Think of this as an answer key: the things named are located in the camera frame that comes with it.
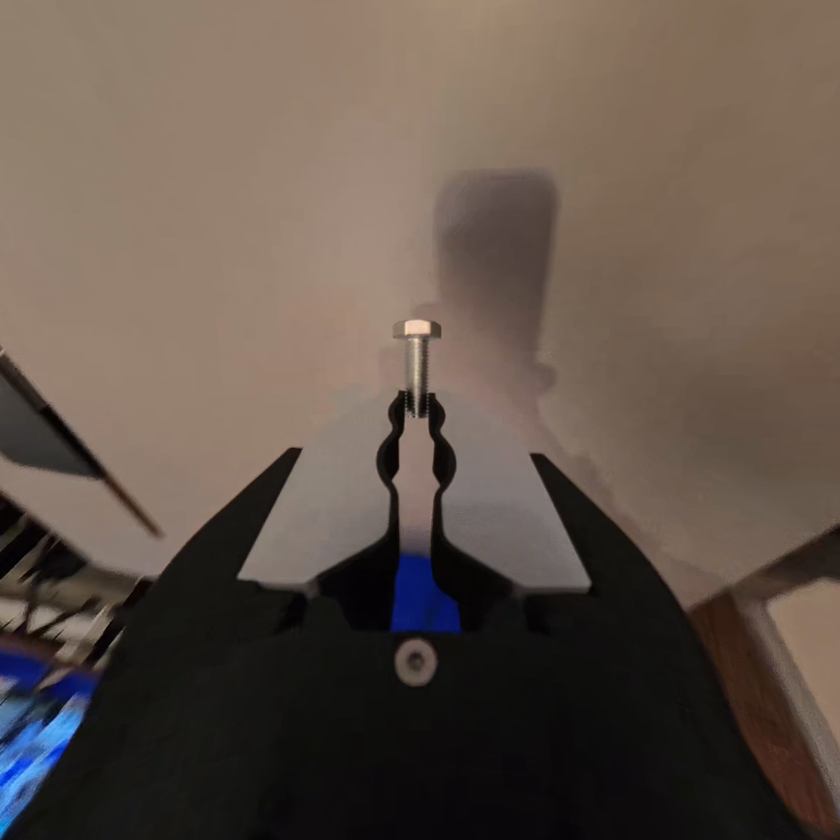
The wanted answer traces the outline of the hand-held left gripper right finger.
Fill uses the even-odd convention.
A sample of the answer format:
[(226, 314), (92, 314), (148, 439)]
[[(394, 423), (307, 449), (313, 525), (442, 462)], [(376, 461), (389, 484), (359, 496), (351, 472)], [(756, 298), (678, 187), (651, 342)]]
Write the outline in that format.
[(525, 444), (482, 408), (429, 399), (439, 491), (432, 561), (447, 592), (588, 592), (592, 581)]

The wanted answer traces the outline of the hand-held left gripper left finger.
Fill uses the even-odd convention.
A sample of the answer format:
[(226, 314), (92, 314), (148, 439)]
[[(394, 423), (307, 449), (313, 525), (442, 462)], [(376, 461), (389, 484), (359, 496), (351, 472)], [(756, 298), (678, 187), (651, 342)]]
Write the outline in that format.
[(238, 573), (260, 585), (318, 585), (386, 538), (398, 509), (404, 393), (346, 407), (307, 441)]

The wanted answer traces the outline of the blue plastic bin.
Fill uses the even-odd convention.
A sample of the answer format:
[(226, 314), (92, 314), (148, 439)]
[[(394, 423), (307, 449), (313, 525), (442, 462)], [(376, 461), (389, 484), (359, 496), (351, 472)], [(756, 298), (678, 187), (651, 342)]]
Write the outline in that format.
[[(392, 630), (461, 630), (455, 601), (435, 584), (428, 559), (403, 555), (395, 581)], [(45, 695), (2, 691), (1, 832), (32, 800), (85, 717), (95, 679), (70, 675)]]

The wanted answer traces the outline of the silver hex bolt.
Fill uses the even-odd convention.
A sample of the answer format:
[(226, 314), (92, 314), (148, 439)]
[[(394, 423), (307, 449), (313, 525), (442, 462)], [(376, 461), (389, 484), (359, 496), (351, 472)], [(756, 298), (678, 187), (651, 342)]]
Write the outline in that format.
[(429, 395), (429, 346), (442, 338), (442, 327), (436, 321), (408, 319), (396, 322), (392, 335), (405, 344), (406, 414), (415, 419), (425, 419)]

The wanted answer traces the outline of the wooden post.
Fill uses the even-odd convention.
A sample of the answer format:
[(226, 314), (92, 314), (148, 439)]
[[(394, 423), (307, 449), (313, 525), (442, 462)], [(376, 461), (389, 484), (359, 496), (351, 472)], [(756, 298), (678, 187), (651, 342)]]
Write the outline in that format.
[(811, 838), (838, 838), (838, 810), (747, 605), (729, 592), (691, 607), (738, 728), (763, 775)]

